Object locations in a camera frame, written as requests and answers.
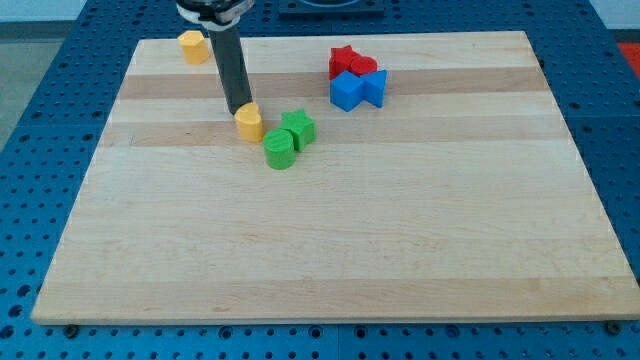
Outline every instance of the yellow block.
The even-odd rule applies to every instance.
[[[262,115],[258,103],[250,102],[242,105],[236,114],[236,128],[240,136],[251,142],[260,142],[264,136]]]
[[[207,48],[207,43],[200,31],[185,31],[182,35],[178,36],[178,41],[180,42],[182,53],[187,63],[202,64],[209,60],[209,48]]]

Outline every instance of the blue pegboard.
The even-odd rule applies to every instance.
[[[281,19],[245,36],[525,30],[640,277],[640,86],[588,2],[387,0],[383,16]],[[89,0],[0,156],[0,359],[640,358],[640,322],[62,327],[29,320],[136,43],[193,25],[173,0]]]

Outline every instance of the wooden table surface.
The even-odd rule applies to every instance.
[[[329,49],[389,71],[328,100]],[[213,59],[138,44],[32,313],[42,324],[625,319],[640,289],[522,32],[243,39],[274,171]]]

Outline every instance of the red star-shaped block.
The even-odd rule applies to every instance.
[[[351,45],[341,48],[331,48],[331,59],[329,59],[329,79],[333,80],[344,71],[349,70],[351,61],[360,54],[353,51]]]

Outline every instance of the toy block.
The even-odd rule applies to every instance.
[[[370,74],[378,70],[378,62],[369,56],[356,56],[351,60],[349,71],[355,76]]]
[[[296,161],[293,135],[283,129],[269,131],[263,139],[267,165],[275,170],[289,168]]]
[[[351,61],[360,56],[353,51],[351,45],[341,48],[331,48],[331,59],[329,59],[329,80],[335,79],[344,71],[349,70]]]
[[[329,91],[332,104],[344,111],[351,111],[362,101],[364,81],[345,71],[331,81]]]
[[[316,125],[304,109],[282,113],[280,129],[287,130],[293,136],[293,146],[296,151],[304,148],[316,139]]]
[[[258,103],[250,102],[242,105],[233,117],[236,120],[238,134],[243,139],[251,142],[262,141],[264,128]]]
[[[381,108],[384,104],[384,90],[387,87],[387,70],[366,74],[360,79],[364,81],[364,100]]]
[[[178,36],[182,54],[188,64],[202,64],[209,60],[209,48],[200,31],[189,30]]]

